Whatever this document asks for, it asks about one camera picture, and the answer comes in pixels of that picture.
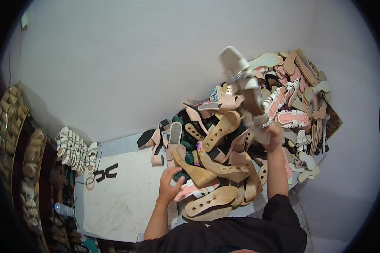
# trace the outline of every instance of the hand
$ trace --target hand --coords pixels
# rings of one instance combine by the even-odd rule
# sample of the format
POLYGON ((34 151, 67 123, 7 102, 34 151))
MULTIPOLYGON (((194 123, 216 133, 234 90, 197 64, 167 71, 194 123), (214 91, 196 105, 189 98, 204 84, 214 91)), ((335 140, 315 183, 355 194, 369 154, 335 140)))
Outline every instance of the hand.
POLYGON ((266 133, 270 134, 270 143, 269 145, 264 145, 263 147, 268 153, 271 153, 282 145, 283 129, 280 124, 276 122, 266 129, 266 133))
POLYGON ((172 167, 164 170, 159 180, 159 197, 157 198, 157 201, 167 205, 176 197, 180 191, 180 187, 183 185, 184 177, 181 176, 175 186, 170 184, 170 180, 174 174, 181 170, 181 167, 172 167))

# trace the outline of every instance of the white wall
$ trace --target white wall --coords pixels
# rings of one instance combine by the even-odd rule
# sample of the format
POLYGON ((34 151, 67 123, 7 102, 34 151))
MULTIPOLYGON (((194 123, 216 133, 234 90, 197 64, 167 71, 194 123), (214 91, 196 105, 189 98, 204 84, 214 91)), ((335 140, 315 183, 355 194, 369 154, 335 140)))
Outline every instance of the white wall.
MULTIPOLYGON (((380 54, 348 0, 35 0, 30 20, 11 39, 11 83, 21 78, 52 138, 69 125, 87 142, 156 127, 208 97, 230 44, 250 60, 302 48, 344 122, 321 173, 299 190, 314 251, 341 251, 363 223, 380 186, 380 54)), ((8 82, 8 55, 2 71, 8 82)))
POLYGON ((380 188, 380 53, 350 1, 317 1, 305 50, 332 86, 343 121, 321 173, 299 191, 313 249, 340 252, 369 214, 380 188))
POLYGON ((21 52, 32 115, 52 137, 63 125, 100 142, 154 128, 222 83, 226 46, 249 59, 306 47, 313 8, 311 0, 35 0, 21 52))

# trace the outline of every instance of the high heel sandal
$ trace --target high heel sandal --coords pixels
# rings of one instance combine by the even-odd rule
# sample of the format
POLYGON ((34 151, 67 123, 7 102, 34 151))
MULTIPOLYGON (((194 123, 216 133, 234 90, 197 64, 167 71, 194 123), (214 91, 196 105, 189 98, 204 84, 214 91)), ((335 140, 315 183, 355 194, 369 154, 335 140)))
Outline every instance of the high heel sandal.
POLYGON ((158 125, 157 129, 145 131, 137 141, 139 149, 153 146, 151 157, 152 167, 163 166, 164 164, 163 156, 158 155, 160 149, 163 146, 162 133, 163 131, 161 127, 158 125))

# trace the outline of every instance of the white strap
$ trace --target white strap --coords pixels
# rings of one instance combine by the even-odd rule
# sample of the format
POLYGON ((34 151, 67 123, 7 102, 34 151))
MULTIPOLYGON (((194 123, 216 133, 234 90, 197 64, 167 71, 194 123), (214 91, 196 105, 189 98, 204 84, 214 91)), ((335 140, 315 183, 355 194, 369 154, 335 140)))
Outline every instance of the white strap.
POLYGON ((191 192, 196 198, 202 198, 203 194, 197 189, 191 192))
POLYGON ((187 186, 192 186, 192 185, 194 185, 193 180, 191 180, 191 179, 187 180, 186 185, 187 185, 187 186))
POLYGON ((206 188, 207 188, 209 193, 212 193, 214 191, 214 187, 212 187, 212 186, 207 186, 206 188))

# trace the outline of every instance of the wooden heel with holes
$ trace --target wooden heel with holes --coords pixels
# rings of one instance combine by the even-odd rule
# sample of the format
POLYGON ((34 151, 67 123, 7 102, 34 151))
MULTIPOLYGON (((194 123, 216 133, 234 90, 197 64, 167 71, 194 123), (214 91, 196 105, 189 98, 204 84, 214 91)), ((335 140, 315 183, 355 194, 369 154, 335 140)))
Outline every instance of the wooden heel with holes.
POLYGON ((224 113, 217 126, 203 140, 203 149, 206 152, 210 152, 213 148, 219 145, 225 135, 235 131, 240 123, 241 116, 238 112, 229 111, 224 113))
POLYGON ((231 203, 237 194, 238 189, 235 186, 222 186, 207 196, 187 203, 184 207, 184 211, 188 217, 194 217, 213 206, 221 206, 231 203))
POLYGON ((215 174, 202 167, 187 164, 179 157, 177 150, 173 151, 173 158, 177 164, 187 172, 196 185, 205 185, 217 177, 215 174))

